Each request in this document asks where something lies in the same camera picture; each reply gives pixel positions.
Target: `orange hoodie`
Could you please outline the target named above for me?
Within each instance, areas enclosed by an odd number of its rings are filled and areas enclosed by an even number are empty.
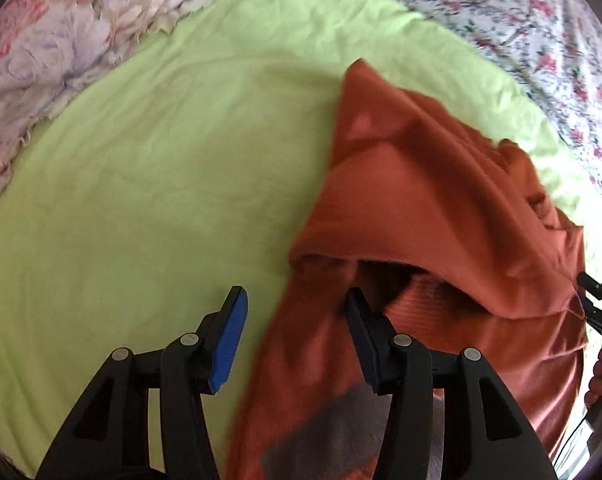
[[[387,399],[363,384],[341,312],[361,286],[398,332],[481,350],[548,452],[582,375],[582,230],[509,140],[348,69],[331,171],[291,253],[227,466],[230,480],[371,478]]]

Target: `light green fabric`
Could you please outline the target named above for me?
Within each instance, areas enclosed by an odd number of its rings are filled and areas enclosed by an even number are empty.
[[[325,177],[341,77],[359,57],[519,142],[586,226],[602,278],[602,199],[472,46],[391,0],[219,0],[37,128],[0,199],[0,448],[19,467],[35,471],[112,349],[162,348],[240,284],[249,320],[229,383],[205,400],[222,460],[287,250]]]

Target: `metal pin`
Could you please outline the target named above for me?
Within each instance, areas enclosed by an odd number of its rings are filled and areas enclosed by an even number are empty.
[[[410,346],[412,344],[412,338],[407,334],[397,334],[392,341],[397,346]]]
[[[117,348],[114,352],[112,352],[112,358],[115,361],[123,361],[127,359],[130,355],[130,351],[127,348]]]
[[[183,346],[193,346],[199,342],[199,336],[194,332],[188,332],[187,334],[183,334],[179,341],[181,341]]]
[[[470,361],[478,361],[481,359],[481,352],[479,352],[476,348],[466,348],[463,351],[463,355]]]

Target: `white floral fabric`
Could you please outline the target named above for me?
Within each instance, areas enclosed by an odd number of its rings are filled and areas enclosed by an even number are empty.
[[[0,193],[31,128],[214,0],[7,0],[0,9]]]
[[[602,26],[585,0],[398,1],[507,70],[602,194]]]

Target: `black cable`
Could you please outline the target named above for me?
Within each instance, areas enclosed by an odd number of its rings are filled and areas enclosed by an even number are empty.
[[[583,418],[581,419],[580,423],[577,424],[577,427],[574,428],[574,430],[572,431],[572,433],[570,434],[570,436],[568,437],[568,439],[561,446],[561,449],[559,450],[558,454],[556,455],[556,458],[554,459],[554,462],[552,462],[552,467],[554,467],[554,469],[556,469],[556,465],[559,463],[559,458],[561,458],[561,455],[563,454],[563,451],[565,451],[565,446],[567,446],[569,444],[569,442],[572,440],[572,437],[574,437],[574,434],[578,431],[578,428],[580,428],[581,425],[585,422],[585,419],[586,419],[587,416],[588,416],[587,414],[585,414],[583,416]]]

